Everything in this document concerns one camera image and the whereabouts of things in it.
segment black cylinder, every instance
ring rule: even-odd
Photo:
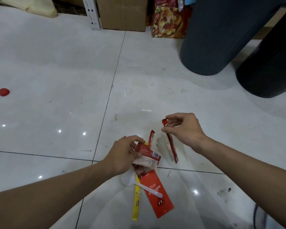
[[[259,97],[286,92],[286,14],[236,70],[236,77]]]
[[[180,59],[201,75],[219,73],[286,0],[196,0]]]

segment forearm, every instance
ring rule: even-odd
[[[200,154],[286,228],[286,170],[208,139]]]
[[[48,229],[76,203],[113,176],[110,166],[102,161],[0,192],[0,228]]]

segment tile grout line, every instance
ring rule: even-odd
[[[176,169],[176,168],[166,168],[166,167],[157,167],[159,169],[173,169],[173,170],[182,170],[182,171],[190,171],[190,172],[199,172],[199,173],[214,173],[214,174],[224,174],[224,173],[216,173],[216,172],[207,172],[207,171],[198,171],[198,170],[190,170],[190,169]]]
[[[83,202],[84,202],[84,199],[82,199],[82,204],[80,205],[80,212],[82,210]],[[78,220],[80,219],[80,212],[78,213],[78,218],[77,218],[77,221],[76,221],[75,229],[77,228]]]
[[[48,155],[25,154],[25,153],[16,153],[16,152],[7,152],[7,151],[0,151],[0,153],[8,153],[8,154],[22,154],[22,155],[31,155],[31,156],[48,157],[48,158],[64,158],[64,157],[56,157],[56,156],[48,156]],[[80,158],[64,158],[64,159],[80,160],[80,161],[92,161],[92,160],[88,160],[88,159],[80,159]]]
[[[117,69],[118,64],[119,64],[119,59],[120,59],[120,55],[121,55],[121,51],[122,51],[122,47],[123,47],[123,43],[124,43],[125,34],[126,34],[126,31],[125,31],[125,33],[124,33],[124,37],[123,37],[123,41],[122,41],[122,45],[121,45],[121,50],[120,50],[120,53],[119,53],[118,61],[117,61],[117,63],[116,63],[116,69]],[[116,69],[115,69],[115,71],[114,71],[113,80],[112,80],[112,84],[111,84],[111,89],[110,89],[110,92],[109,92],[109,96],[108,96],[108,100],[107,100],[107,104],[106,104],[106,108],[105,108],[105,113],[104,113],[103,121],[102,121],[102,124],[101,124],[101,129],[100,129],[98,141],[96,142],[96,147],[95,147],[94,155],[93,155],[93,158],[92,158],[92,162],[94,161],[94,156],[95,156],[95,153],[96,153],[96,148],[98,147],[99,138],[100,138],[100,135],[101,135],[101,131],[102,131],[102,127],[103,127],[105,115],[106,115],[106,110],[107,110],[107,106],[108,106],[108,102],[109,102],[109,98],[110,98],[110,93],[111,93],[111,90],[112,90],[114,78],[115,78],[115,76],[116,76]]]

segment spoon handle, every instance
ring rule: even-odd
[[[148,191],[149,193],[154,194],[154,195],[157,196],[158,198],[163,198],[163,195],[162,195],[161,193],[159,193],[159,192],[157,192],[157,191],[155,191],[155,190],[153,190],[153,189],[151,189],[151,188],[149,188],[149,187],[147,187],[147,186],[145,186],[145,185],[142,185],[142,184],[140,184],[140,183],[137,183],[137,182],[136,182],[135,184],[136,184],[137,186],[143,188],[144,190]]]

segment box with fruit and nut picture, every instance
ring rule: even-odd
[[[151,24],[154,38],[184,38],[192,8],[178,8],[178,0],[155,0]]]

